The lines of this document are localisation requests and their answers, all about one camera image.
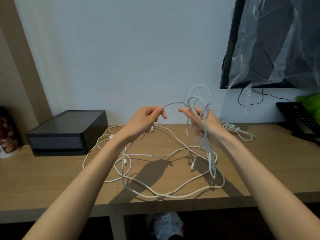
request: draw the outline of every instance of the black wire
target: black wire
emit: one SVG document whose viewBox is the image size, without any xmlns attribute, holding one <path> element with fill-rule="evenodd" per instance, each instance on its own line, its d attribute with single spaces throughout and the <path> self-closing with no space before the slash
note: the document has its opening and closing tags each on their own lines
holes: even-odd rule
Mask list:
<svg viewBox="0 0 320 240">
<path fill-rule="evenodd" d="M 239 102 L 239 98 L 240 98 L 240 96 L 241 96 L 241 94 L 242 94 L 242 91 L 243 91 L 243 88 L 242 88 L 242 90 L 241 90 L 241 92 L 240 92 L 240 94 L 239 94 L 239 96 L 238 96 L 238 104 L 240 104 L 240 102 Z M 264 99 L 264 97 L 263 97 L 263 95 L 264 95 L 264 93 L 263 93 L 263 88 L 261 88 L 261 94 L 262 94 L 262 100 L 261 100 L 261 102 L 258 102 L 258 103 L 255 103 L 255 104 L 261 104 L 262 102 L 263 102 L 263 99 Z"/>
<path fill-rule="evenodd" d="M 283 100 L 288 100 L 289 102 L 292 102 L 291 100 L 289 100 L 289 99 L 287 99 L 287 98 L 276 97 L 276 96 L 273 96 L 273 95 L 271 95 L 271 94 L 263 94 L 263 91 L 262 91 L 262 93 L 257 92 L 257 91 L 255 91 L 255 90 L 253 90 L 253 89 L 252 89 L 252 91 L 254 91 L 254 92 L 258 93 L 258 94 L 262 94 L 262 95 L 269 95 L 269 96 L 274 97 L 274 98 L 276 98 L 276 99 L 283 99 Z"/>
<path fill-rule="evenodd" d="M 261 100 L 261 102 L 255 103 L 255 104 L 261 104 L 261 103 L 263 102 L 264 95 L 268 95 L 268 96 L 272 96 L 272 97 L 274 97 L 274 98 L 276 98 L 276 99 L 283 99 L 283 100 L 288 100 L 289 102 L 292 102 L 292 101 L 290 101 L 290 100 L 287 99 L 287 98 L 276 97 L 276 96 L 273 96 L 273 95 L 271 95 L 271 94 L 265 94 L 265 93 L 263 93 L 263 88 L 261 88 L 261 92 L 257 92 L 257 91 L 255 91 L 255 90 L 253 90 L 253 89 L 251 89 L 251 90 L 254 91 L 254 92 L 256 92 L 256 93 L 258 93 L 258 94 L 262 94 L 262 100 Z M 238 104 L 240 104 L 239 98 L 240 98 L 240 96 L 241 96 L 241 94 L 242 94 L 242 91 L 243 91 L 243 88 L 242 88 L 242 90 L 241 90 L 241 92 L 240 92 L 240 94 L 239 94 L 239 96 L 238 96 Z"/>
</svg>

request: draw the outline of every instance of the forearm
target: forearm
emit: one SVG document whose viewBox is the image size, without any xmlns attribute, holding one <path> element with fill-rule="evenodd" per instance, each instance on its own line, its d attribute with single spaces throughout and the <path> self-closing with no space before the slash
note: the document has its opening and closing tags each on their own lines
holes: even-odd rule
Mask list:
<svg viewBox="0 0 320 240">
<path fill-rule="evenodd" d="M 42 214 L 24 239 L 77 239 L 112 166 L 126 145 L 117 133 Z"/>
<path fill-rule="evenodd" d="M 230 159 L 278 239 L 320 239 L 320 220 L 233 135 L 220 136 Z"/>
</svg>

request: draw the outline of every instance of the green object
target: green object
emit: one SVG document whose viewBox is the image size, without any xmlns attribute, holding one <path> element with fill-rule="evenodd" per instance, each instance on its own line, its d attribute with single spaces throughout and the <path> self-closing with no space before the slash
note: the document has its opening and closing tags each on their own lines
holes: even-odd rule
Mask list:
<svg viewBox="0 0 320 240">
<path fill-rule="evenodd" d="M 318 124 L 320 124 L 320 93 L 314 93 L 308 96 L 298 96 L 296 101 L 301 103 Z"/>
</svg>

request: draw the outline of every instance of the desk leg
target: desk leg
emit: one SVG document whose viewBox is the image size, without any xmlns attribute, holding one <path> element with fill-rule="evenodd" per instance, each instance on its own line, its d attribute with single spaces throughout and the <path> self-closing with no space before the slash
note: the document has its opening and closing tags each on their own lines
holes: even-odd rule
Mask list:
<svg viewBox="0 0 320 240">
<path fill-rule="evenodd" d="M 111 229 L 114 240 L 126 240 L 126 228 L 123 215 L 110 216 Z"/>
</svg>

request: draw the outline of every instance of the bundled white cable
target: bundled white cable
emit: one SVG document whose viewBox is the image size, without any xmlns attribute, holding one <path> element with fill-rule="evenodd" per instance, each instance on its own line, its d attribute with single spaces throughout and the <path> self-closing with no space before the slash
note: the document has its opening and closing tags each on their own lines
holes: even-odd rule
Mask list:
<svg viewBox="0 0 320 240">
<path fill-rule="evenodd" d="M 196 89 L 196 88 L 198 88 L 198 87 L 203 87 L 203 88 L 205 88 L 205 89 L 207 90 L 208 95 L 209 95 L 209 102 L 208 102 L 208 103 L 205 103 L 204 100 L 203 100 L 201 97 L 199 97 L 199 96 L 194 96 L 194 95 L 192 96 L 192 95 L 191 95 L 191 93 L 193 92 L 193 90 Z M 190 102 L 191 102 L 192 99 L 194 99 L 193 106 L 190 105 Z M 189 197 L 189 196 L 191 196 L 191 195 L 193 195 L 193 194 L 196 194 L 196 193 L 198 193 L 198 192 L 200 192 L 200 191 L 203 191 L 203 190 L 206 190 L 206 189 L 219 189 L 219 188 L 222 188 L 222 187 L 224 186 L 224 184 L 225 184 L 225 178 L 224 178 L 222 172 L 216 167 L 216 164 L 217 164 L 217 161 L 218 161 L 218 155 L 212 150 L 212 145 L 209 143 L 209 140 L 208 140 L 208 138 L 207 138 L 208 128 L 207 128 L 207 124 L 206 124 L 206 117 L 207 117 L 208 108 L 209 108 L 210 102 L 211 102 L 211 94 L 210 94 L 209 89 L 206 88 L 205 86 L 202 86 L 202 85 L 195 86 L 195 87 L 194 87 L 193 89 L 191 89 L 190 92 L 189 92 L 189 97 L 188 97 L 187 104 L 185 104 L 184 102 L 175 102 L 175 103 L 167 104 L 167 105 L 165 105 L 164 107 L 166 107 L 166 106 L 168 106 L 168 105 L 171 105 L 171 104 L 181 103 L 181 104 L 183 104 L 185 107 L 189 107 L 194 113 L 196 113 L 194 107 L 195 107 L 195 104 L 196 104 L 197 101 L 199 101 L 199 102 L 201 103 L 200 105 L 201 105 L 201 109 L 202 109 L 202 110 L 201 110 L 200 116 L 203 118 L 204 128 L 205 128 L 204 133 L 203 133 L 203 136 L 201 136 L 201 137 L 199 138 L 199 140 L 202 140 L 202 141 L 203 141 L 201 146 L 187 146 L 185 143 L 183 143 L 181 140 L 179 140 L 179 139 L 176 137 L 176 135 L 175 135 L 170 129 L 168 129 L 168 128 L 164 127 L 164 126 L 154 125 L 154 126 L 156 126 L 156 127 L 159 127 L 159 128 L 162 128 L 162 129 L 166 129 L 166 130 L 168 130 L 169 132 L 171 132 L 172 135 L 175 137 L 175 139 L 176 139 L 178 142 L 180 142 L 184 147 L 181 148 L 181 149 L 178 149 L 178 150 L 176 150 L 176 151 L 174 151 L 174 152 L 172 152 L 172 153 L 170 153 L 170 154 L 164 155 L 164 156 L 154 156 L 154 155 L 148 155 L 148 154 L 127 153 L 128 149 L 129 149 L 129 148 L 131 147 L 131 145 L 134 143 L 134 142 L 131 142 L 128 147 L 126 146 L 126 147 L 124 148 L 124 152 L 121 152 L 121 154 L 122 154 L 123 156 L 122 156 L 121 158 L 119 158 L 119 159 L 114 163 L 114 169 L 116 170 L 116 172 L 117 172 L 121 177 L 119 177 L 119 178 L 117 178 L 117 179 L 114 179 L 114 180 L 105 181 L 105 182 L 106 182 L 106 183 L 108 183 L 108 182 L 114 182 L 114 181 L 117 181 L 117 180 L 121 179 L 121 180 L 122 180 L 122 184 L 123 184 L 123 186 L 124 186 L 126 189 L 130 190 L 131 192 L 134 192 L 135 194 L 137 194 L 137 195 L 139 195 L 139 196 L 141 196 L 141 197 L 145 197 L 145 198 L 159 198 L 159 197 L 185 198 L 185 197 Z M 189 122 L 189 119 L 188 119 L 187 122 L 186 122 L 186 134 L 187 134 L 187 136 L 189 136 L 189 135 L 188 135 L 188 131 L 187 131 L 188 122 Z M 244 133 L 244 134 L 247 134 L 247 135 L 251 136 L 251 140 L 252 140 L 252 138 L 254 137 L 254 135 L 252 135 L 251 133 L 248 133 L 248 132 L 245 132 L 245 131 L 241 131 L 241 130 L 239 129 L 239 127 L 234 127 L 234 126 L 232 127 L 232 126 L 230 126 L 231 124 L 227 124 L 227 123 L 225 123 L 225 122 L 222 122 L 221 124 L 223 125 L 223 127 L 224 127 L 227 131 L 236 132 L 236 133 L 238 134 L 238 136 L 239 136 L 242 140 L 244 140 L 244 139 L 240 136 L 239 133 Z M 110 128 L 109 128 L 109 133 L 110 133 L 110 134 L 105 134 L 105 135 L 102 135 L 101 137 L 99 137 L 99 139 L 97 140 L 97 143 L 96 143 L 96 145 L 95 145 L 94 147 L 97 146 L 99 149 L 101 149 L 101 148 L 99 147 L 99 144 L 102 143 L 102 142 L 104 142 L 104 141 L 108 141 L 108 140 L 109 140 L 109 139 L 105 139 L 105 140 L 100 141 L 101 138 L 103 138 L 103 137 L 105 137 L 105 136 L 108 136 L 108 135 L 114 135 L 114 133 L 111 132 L 111 129 L 114 128 L 114 127 L 118 127 L 118 126 L 119 126 L 119 125 L 110 127 Z M 195 148 L 195 149 L 198 149 L 198 150 L 197 150 L 197 152 L 195 153 L 195 152 L 194 152 L 193 150 L 191 150 L 190 148 Z M 146 157 L 154 157 L 154 158 L 160 159 L 160 158 L 165 158 L 165 157 L 174 155 L 174 154 L 176 154 L 176 153 L 178 153 L 178 152 L 180 152 L 180 151 L 182 151 L 182 150 L 184 150 L 184 149 L 187 149 L 187 150 L 190 151 L 192 154 L 194 154 L 194 160 L 193 160 L 193 162 L 192 162 L 192 164 L 191 164 L 191 169 L 194 169 L 194 165 L 195 165 L 195 161 L 196 161 L 197 157 L 200 157 L 200 158 L 202 158 L 202 159 L 204 159 L 204 160 L 207 160 L 207 161 L 208 161 L 209 169 L 208 169 L 206 172 L 204 172 L 204 173 L 202 173 L 202 174 L 200 174 L 200 175 L 198 175 L 198 176 L 195 176 L 195 177 L 193 177 L 192 179 L 186 181 L 185 183 L 183 183 L 182 185 L 180 185 L 178 188 L 176 188 L 175 190 L 173 190 L 173 191 L 171 191 L 171 192 L 168 192 L 168 193 L 157 193 L 157 192 L 155 192 L 153 189 L 151 189 L 148 185 L 146 185 L 145 183 L 143 183 L 143 182 L 141 182 L 141 181 L 139 181 L 139 180 L 137 180 L 137 179 L 135 179 L 135 178 L 126 176 L 126 175 L 129 173 L 129 171 L 130 171 L 130 169 L 131 169 L 131 166 L 132 166 L 132 161 L 131 161 L 130 156 L 146 156 Z M 200 155 L 198 154 L 199 151 L 200 151 L 200 149 L 205 149 L 205 150 L 206 150 L 207 158 L 205 158 L 205 157 L 203 157 L 203 156 L 200 156 Z M 84 159 L 84 161 L 83 161 L 83 163 L 82 163 L 82 168 L 84 168 L 84 164 L 85 164 L 85 161 L 86 161 L 89 153 L 87 154 L 86 158 Z M 124 165 L 126 165 L 126 158 L 128 158 L 129 161 L 130 161 L 130 167 L 129 167 L 129 169 L 127 170 L 127 172 L 124 173 Z M 119 161 L 122 161 L 121 172 L 119 172 L 118 169 L 117 169 L 117 167 L 116 167 L 116 164 L 117 164 Z M 211 176 L 213 179 L 215 179 L 215 177 L 216 177 L 216 170 L 219 171 L 219 173 L 221 174 L 222 179 L 223 179 L 223 182 L 222 182 L 221 186 L 208 185 L 208 186 L 202 187 L 201 189 L 198 189 L 198 190 L 196 190 L 196 191 L 194 191 L 194 192 L 192 192 L 192 193 L 190 193 L 190 194 L 187 194 L 187 195 L 181 195 L 181 196 L 173 196 L 173 195 L 172 195 L 173 193 L 177 192 L 177 191 L 180 190 L 182 187 L 184 187 L 186 184 L 190 183 L 191 181 L 193 181 L 193 180 L 195 180 L 195 179 L 197 179 L 197 178 L 199 178 L 199 177 L 202 177 L 203 175 L 205 175 L 205 174 L 207 174 L 207 173 L 210 173 L 210 176 Z M 154 194 L 154 196 L 143 195 L 143 194 L 141 194 L 141 193 L 139 193 L 139 192 L 137 192 L 137 191 L 135 191 L 135 190 L 127 187 L 126 184 L 125 184 L 124 179 L 129 179 L 129 180 L 135 181 L 135 182 L 143 185 L 143 186 L 146 187 L 148 190 L 150 190 L 150 191 Z"/>
</svg>

